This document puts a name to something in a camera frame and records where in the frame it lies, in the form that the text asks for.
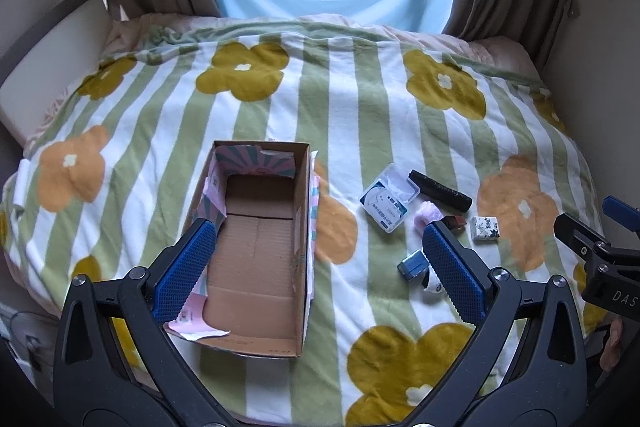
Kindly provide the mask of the person's right hand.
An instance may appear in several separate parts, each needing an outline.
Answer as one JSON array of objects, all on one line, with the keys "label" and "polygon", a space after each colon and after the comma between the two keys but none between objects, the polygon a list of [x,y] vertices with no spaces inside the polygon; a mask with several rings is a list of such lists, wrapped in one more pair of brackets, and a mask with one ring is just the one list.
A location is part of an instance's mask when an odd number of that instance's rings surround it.
[{"label": "person's right hand", "polygon": [[606,340],[600,356],[600,367],[605,373],[611,373],[620,361],[620,354],[622,353],[622,345],[620,343],[622,342],[623,333],[623,319],[615,317],[610,326],[610,335],[608,335],[608,340]]}]

